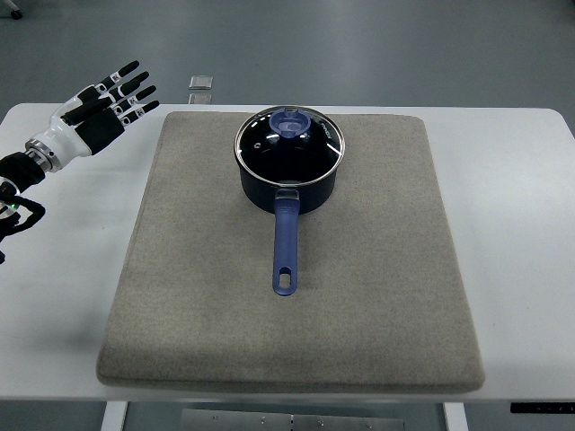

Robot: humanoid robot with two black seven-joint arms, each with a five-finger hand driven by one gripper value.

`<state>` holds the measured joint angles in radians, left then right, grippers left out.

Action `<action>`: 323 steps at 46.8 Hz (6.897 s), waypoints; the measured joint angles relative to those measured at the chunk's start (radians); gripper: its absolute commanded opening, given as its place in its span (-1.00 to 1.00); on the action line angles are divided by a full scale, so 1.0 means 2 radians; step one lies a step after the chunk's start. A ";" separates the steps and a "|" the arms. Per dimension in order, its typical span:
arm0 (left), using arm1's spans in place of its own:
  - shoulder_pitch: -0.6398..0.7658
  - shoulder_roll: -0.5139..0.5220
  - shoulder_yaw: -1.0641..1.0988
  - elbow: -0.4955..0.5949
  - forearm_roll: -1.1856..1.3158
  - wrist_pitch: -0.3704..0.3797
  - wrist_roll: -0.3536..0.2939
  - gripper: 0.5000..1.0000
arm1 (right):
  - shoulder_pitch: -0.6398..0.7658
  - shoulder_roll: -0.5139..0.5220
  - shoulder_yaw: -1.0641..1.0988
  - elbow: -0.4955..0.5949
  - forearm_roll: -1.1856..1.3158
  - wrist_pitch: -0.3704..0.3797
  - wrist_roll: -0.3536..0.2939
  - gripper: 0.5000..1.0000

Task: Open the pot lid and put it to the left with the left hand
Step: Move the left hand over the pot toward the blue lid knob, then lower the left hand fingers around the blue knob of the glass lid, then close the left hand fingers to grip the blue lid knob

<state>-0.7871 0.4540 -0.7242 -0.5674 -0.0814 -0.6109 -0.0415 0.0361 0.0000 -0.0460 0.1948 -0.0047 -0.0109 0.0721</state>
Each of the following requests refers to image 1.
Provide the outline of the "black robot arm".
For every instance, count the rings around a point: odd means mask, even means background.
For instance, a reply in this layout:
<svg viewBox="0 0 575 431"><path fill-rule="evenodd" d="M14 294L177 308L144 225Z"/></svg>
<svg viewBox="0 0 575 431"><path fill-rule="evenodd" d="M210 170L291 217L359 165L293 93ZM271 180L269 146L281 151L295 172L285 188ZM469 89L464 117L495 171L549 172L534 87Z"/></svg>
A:
<svg viewBox="0 0 575 431"><path fill-rule="evenodd" d="M1 160L1 241L32 228L46 214L45 207L22 193L45 179L45 172L27 154Z"/></svg>

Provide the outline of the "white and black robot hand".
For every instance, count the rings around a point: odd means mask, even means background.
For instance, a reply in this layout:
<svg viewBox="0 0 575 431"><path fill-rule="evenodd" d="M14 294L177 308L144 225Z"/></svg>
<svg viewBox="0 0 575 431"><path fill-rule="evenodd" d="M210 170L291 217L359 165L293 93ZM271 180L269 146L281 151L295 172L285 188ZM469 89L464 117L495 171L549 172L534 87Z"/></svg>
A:
<svg viewBox="0 0 575 431"><path fill-rule="evenodd" d="M77 157L98 154L126 129L159 106L147 102L156 90L133 61L91 84L52 114L49 127L25 144L25 154L44 172L57 172Z"/></svg>

